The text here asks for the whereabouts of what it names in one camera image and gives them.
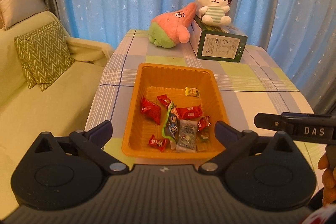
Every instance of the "green box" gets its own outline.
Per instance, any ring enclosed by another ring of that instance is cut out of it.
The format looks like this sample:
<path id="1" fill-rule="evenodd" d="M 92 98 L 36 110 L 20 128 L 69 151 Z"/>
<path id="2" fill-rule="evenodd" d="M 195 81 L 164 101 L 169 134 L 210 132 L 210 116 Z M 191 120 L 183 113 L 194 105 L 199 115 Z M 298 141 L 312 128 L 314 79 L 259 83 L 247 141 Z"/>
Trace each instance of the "green box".
<path id="1" fill-rule="evenodd" d="M 247 35 L 234 25 L 208 26 L 195 16 L 189 33 L 189 41 L 197 59 L 240 62 Z"/>

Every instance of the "sofa armrest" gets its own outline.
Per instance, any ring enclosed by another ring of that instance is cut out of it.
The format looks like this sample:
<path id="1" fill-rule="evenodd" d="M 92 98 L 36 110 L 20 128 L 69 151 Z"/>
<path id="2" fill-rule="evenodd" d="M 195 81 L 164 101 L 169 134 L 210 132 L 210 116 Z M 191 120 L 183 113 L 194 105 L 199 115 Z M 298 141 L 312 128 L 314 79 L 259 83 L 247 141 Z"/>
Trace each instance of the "sofa armrest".
<path id="1" fill-rule="evenodd" d="M 76 61 L 105 67 L 114 52 L 111 45 L 103 42 L 74 37 L 65 37 L 65 40 L 71 57 Z"/>

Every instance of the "sofa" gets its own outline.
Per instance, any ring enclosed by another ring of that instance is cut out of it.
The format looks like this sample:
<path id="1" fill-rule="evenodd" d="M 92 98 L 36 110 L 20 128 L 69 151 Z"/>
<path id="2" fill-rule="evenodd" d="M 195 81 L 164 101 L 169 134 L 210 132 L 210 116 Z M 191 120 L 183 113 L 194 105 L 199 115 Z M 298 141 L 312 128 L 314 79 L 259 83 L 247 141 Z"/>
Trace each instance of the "sofa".
<path id="1" fill-rule="evenodd" d="M 0 29 L 0 219 L 18 205 L 11 175 L 42 131 L 67 136 L 84 129 L 103 69 L 113 54 L 109 44 L 70 37 L 63 29 L 75 62 L 45 91 L 28 89 L 14 37 L 58 19 L 45 11 Z"/>

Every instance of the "tablecloth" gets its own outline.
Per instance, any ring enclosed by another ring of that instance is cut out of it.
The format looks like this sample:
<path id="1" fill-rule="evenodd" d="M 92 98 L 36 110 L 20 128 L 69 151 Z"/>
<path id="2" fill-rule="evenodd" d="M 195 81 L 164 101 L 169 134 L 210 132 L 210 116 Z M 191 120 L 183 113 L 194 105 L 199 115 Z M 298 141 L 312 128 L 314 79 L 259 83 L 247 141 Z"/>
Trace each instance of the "tablecloth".
<path id="1" fill-rule="evenodd" d="M 240 63 L 199 60 L 190 43 L 178 44 L 171 49 L 156 47 L 148 41 L 144 30 L 129 30 L 104 69 L 85 130 L 90 130 L 104 120 L 113 125 L 113 137 L 104 150 L 126 163 L 173 164 L 169 160 L 137 159 L 125 156 L 121 151 L 122 138 L 132 96 L 135 76 L 140 63 L 158 63 L 205 68 L 213 71 L 220 90 L 230 125 L 237 130 L 251 129 L 262 136 L 272 136 L 274 131 L 256 128 L 253 120 L 258 112 L 281 114 L 282 112 L 312 113 L 307 100 L 260 47 L 246 45 Z M 322 186 L 322 171 L 317 163 L 325 151 L 325 145 L 295 142 Z M 202 162 L 181 160 L 179 164 Z"/>

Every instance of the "striped green and white shirt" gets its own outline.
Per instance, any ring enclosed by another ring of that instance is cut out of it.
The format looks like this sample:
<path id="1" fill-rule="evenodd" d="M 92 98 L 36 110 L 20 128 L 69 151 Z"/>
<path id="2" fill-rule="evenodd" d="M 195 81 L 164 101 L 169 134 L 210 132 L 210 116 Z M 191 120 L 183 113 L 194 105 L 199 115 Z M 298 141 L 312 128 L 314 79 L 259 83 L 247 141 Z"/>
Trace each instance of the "striped green and white shirt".
<path id="1" fill-rule="evenodd" d="M 208 10 L 205 13 L 206 16 L 211 16 L 212 22 L 220 23 L 221 18 L 225 16 L 223 7 L 220 6 L 209 6 Z"/>

